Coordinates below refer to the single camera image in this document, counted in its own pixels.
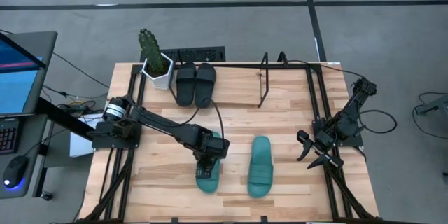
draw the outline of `black slipper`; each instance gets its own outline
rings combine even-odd
[[[195,94],[196,66],[189,62],[181,66],[176,76],[176,103],[179,106],[189,106]]]
[[[206,108],[210,105],[215,82],[215,68],[210,64],[202,63],[196,75],[195,104],[198,108]]]

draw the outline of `cable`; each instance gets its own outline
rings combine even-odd
[[[50,95],[48,95],[48,93],[44,89],[42,89],[42,92],[48,97],[50,103],[53,103],[53,100],[51,99]]]
[[[10,32],[10,31],[5,31],[5,30],[2,30],[2,29],[0,29],[0,32],[4,32],[4,33],[7,33],[7,34],[13,34],[13,33]]]
[[[35,148],[36,146],[41,145],[41,144],[44,144],[44,143],[45,143],[47,140],[49,140],[50,138],[56,136],[56,135],[59,134],[59,133],[62,133],[62,132],[64,132],[64,131],[66,131],[66,130],[67,130],[67,129],[62,129],[62,130],[60,130],[60,131],[54,133],[54,134],[51,135],[51,136],[47,136],[47,137],[44,138],[42,141],[40,141],[40,142],[34,144],[33,146],[31,146],[31,148],[28,149],[27,152],[26,152],[25,154],[23,154],[23,155],[26,156],[26,155],[28,154],[28,152],[31,151],[31,150],[32,150],[33,148]]]
[[[81,204],[80,204],[80,206],[79,206],[79,209],[78,209],[78,211],[76,212],[75,217],[73,217],[73,220],[72,220],[71,222],[75,222],[76,219],[78,218],[78,214],[79,214],[79,212],[81,211],[81,208],[83,207],[84,197],[85,197],[85,189],[84,189],[84,191],[83,191],[83,199],[81,200]]]
[[[104,186],[106,185],[106,178],[107,178],[107,174],[109,172],[109,165],[111,164],[112,153],[113,153],[113,148],[111,148],[111,151],[109,151],[109,156],[107,157],[106,171],[104,172],[103,185],[101,186],[101,192],[99,194],[98,202],[101,201],[101,199],[103,198]]]
[[[388,129],[388,130],[383,131],[383,132],[376,131],[376,130],[373,130],[373,129],[369,129],[369,128],[363,123],[363,121],[361,120],[361,115],[364,114],[364,113],[371,113],[371,112],[382,113],[382,114],[384,114],[384,115],[390,117],[390,118],[392,119],[392,121],[393,121],[393,127],[392,127],[391,129]],[[375,134],[385,134],[385,133],[392,132],[394,129],[396,129],[396,127],[397,127],[397,125],[398,125],[398,124],[397,124],[397,120],[393,117],[393,115],[391,115],[390,113],[387,113],[387,112],[385,112],[385,111],[379,110],[379,109],[369,109],[369,110],[360,112],[360,113],[359,113],[359,117],[358,117],[358,119],[359,119],[359,123],[360,123],[366,130],[370,131],[371,133],[375,133]]]
[[[201,109],[201,108],[196,108],[196,111],[193,113],[193,115],[190,117],[190,119],[186,120],[185,122],[179,123],[178,125],[167,125],[167,124],[158,122],[158,121],[156,121],[156,120],[154,120],[154,119],[152,119],[152,118],[148,118],[148,117],[146,117],[146,116],[140,111],[140,108],[135,104],[135,102],[134,102],[132,99],[129,98],[128,100],[129,100],[131,106],[133,106],[133,107],[136,109],[137,113],[138,113],[140,116],[143,116],[144,118],[146,118],[146,119],[148,119],[148,120],[152,120],[153,122],[159,123],[159,124],[161,124],[161,125],[163,125],[163,126],[165,126],[165,127],[180,127],[180,126],[182,126],[182,125],[185,125],[185,124],[189,123],[191,120],[193,120],[193,118],[196,116],[197,112],[199,112],[199,110]],[[223,119],[221,118],[221,113],[219,112],[218,105],[216,105],[216,103],[215,103],[212,99],[209,99],[209,100],[210,100],[210,102],[213,104],[213,106],[215,107],[216,113],[218,114],[219,123],[220,123],[220,127],[221,127],[221,138],[224,138],[224,125],[223,125]]]
[[[298,60],[298,59],[288,60],[288,62],[301,62],[301,63],[304,63],[304,64],[307,64],[307,65],[311,66],[310,63],[305,62],[305,61],[302,61],[302,60]],[[321,67],[325,67],[325,68],[328,68],[328,69],[333,69],[333,70],[336,70],[336,71],[341,71],[341,72],[348,73],[348,74],[353,74],[353,75],[356,75],[356,76],[358,76],[358,77],[361,77],[361,78],[364,78],[364,79],[367,80],[366,77],[360,75],[359,73],[355,73],[355,72],[352,72],[352,71],[342,70],[342,69],[336,69],[336,68],[333,68],[333,67],[331,67],[331,66],[327,66],[327,65],[324,65],[324,64],[321,64]]]
[[[0,29],[0,32],[4,32],[4,33],[7,33],[7,34],[13,34],[13,32],[6,31],[6,30],[3,30],[3,29]],[[95,81],[96,83],[98,83],[98,84],[100,84],[100,85],[103,85],[105,88],[109,88],[108,85],[102,83],[101,81],[97,80],[96,78],[91,77],[89,74],[87,74],[87,73],[84,72],[83,70],[79,69],[77,66],[75,66],[74,64],[72,64],[70,61],[64,59],[63,56],[58,55],[56,52],[54,52],[53,54],[56,55],[57,57],[59,57],[61,60],[64,60],[67,64],[69,64],[70,66],[72,66],[74,69],[80,71],[81,73],[83,73],[85,76],[89,77],[90,79],[92,79],[92,80]]]
[[[448,95],[448,93],[444,93],[444,92],[424,92],[419,94],[419,100],[422,104],[426,104],[426,102],[423,101],[422,97],[424,95]]]
[[[221,138],[224,138],[224,125],[223,125],[223,119],[221,118],[221,113],[219,113],[218,106],[216,105],[216,103],[212,99],[210,99],[210,102],[213,104],[213,106],[215,107],[216,112],[218,114],[219,124],[221,126]]]
[[[55,92],[57,94],[62,95],[65,98],[67,98],[67,97],[79,97],[79,98],[84,98],[84,99],[96,99],[96,98],[100,98],[100,97],[103,97],[103,96],[108,94],[108,92],[105,92],[104,94],[98,95],[96,97],[85,97],[85,96],[82,96],[82,95],[69,94],[69,93],[67,93],[65,91],[58,91],[58,90],[55,90],[55,89],[53,89],[51,87],[48,87],[47,85],[44,85],[43,87],[48,89],[51,92]]]
[[[422,131],[422,132],[425,133],[425,134],[428,134],[428,135],[432,136],[432,137],[437,137],[437,138],[440,138],[440,139],[448,139],[448,137],[446,137],[446,136],[438,136],[438,135],[436,135],[436,134],[431,134],[431,133],[425,131],[424,129],[422,129],[422,128],[419,126],[419,124],[418,124],[417,121],[415,120],[415,114],[417,113],[417,108],[419,108],[420,106],[423,106],[423,105],[417,105],[417,106],[414,107],[414,109],[412,109],[412,119],[414,120],[414,123],[415,123],[415,125],[419,128],[419,130]]]

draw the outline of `green slide sandal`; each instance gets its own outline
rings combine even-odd
[[[221,137],[217,132],[213,132],[215,137]],[[216,161],[215,166],[211,170],[210,178],[196,178],[196,184],[204,193],[214,193],[218,189],[219,173],[221,169],[221,160]]]
[[[252,143],[247,190],[251,197],[264,197],[271,190],[274,178],[271,142],[266,136],[257,136]]]

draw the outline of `black floor stripe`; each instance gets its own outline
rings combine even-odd
[[[125,10],[152,8],[225,8],[225,7],[294,7],[306,6],[306,1],[240,1],[210,3],[123,3],[81,5],[0,6],[0,11],[71,11],[71,10]]]
[[[314,39],[316,40],[317,54],[319,61],[326,62],[327,56],[323,48],[323,40],[321,29],[319,28],[319,21],[317,20],[316,8],[314,7],[314,0],[307,0],[309,17],[311,18],[311,25],[313,27]]]
[[[427,6],[448,5],[448,0],[421,1],[316,1],[315,6]]]

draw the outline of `keyboard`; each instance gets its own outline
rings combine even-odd
[[[19,146],[19,119],[0,119],[0,155],[16,153]]]

